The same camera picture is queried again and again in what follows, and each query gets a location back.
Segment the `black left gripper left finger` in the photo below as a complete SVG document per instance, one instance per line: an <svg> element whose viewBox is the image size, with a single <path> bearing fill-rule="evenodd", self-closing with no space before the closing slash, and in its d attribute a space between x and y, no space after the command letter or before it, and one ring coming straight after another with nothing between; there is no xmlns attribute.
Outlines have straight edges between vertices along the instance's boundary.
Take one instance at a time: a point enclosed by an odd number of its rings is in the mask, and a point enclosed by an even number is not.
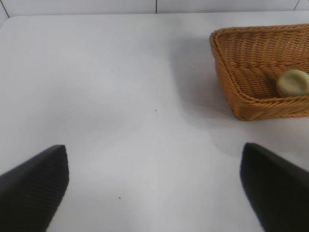
<svg viewBox="0 0 309 232"><path fill-rule="evenodd" d="M69 184L66 147L54 145L0 176L0 230L47 231Z"/></svg>

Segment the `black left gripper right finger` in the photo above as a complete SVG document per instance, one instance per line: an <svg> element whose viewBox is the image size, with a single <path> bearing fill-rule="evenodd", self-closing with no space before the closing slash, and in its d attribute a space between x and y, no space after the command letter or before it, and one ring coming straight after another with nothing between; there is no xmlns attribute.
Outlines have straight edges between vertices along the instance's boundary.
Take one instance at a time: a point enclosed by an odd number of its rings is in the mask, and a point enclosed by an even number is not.
<svg viewBox="0 0 309 232"><path fill-rule="evenodd" d="M272 151L246 143L240 180L266 232L309 230L309 173Z"/></svg>

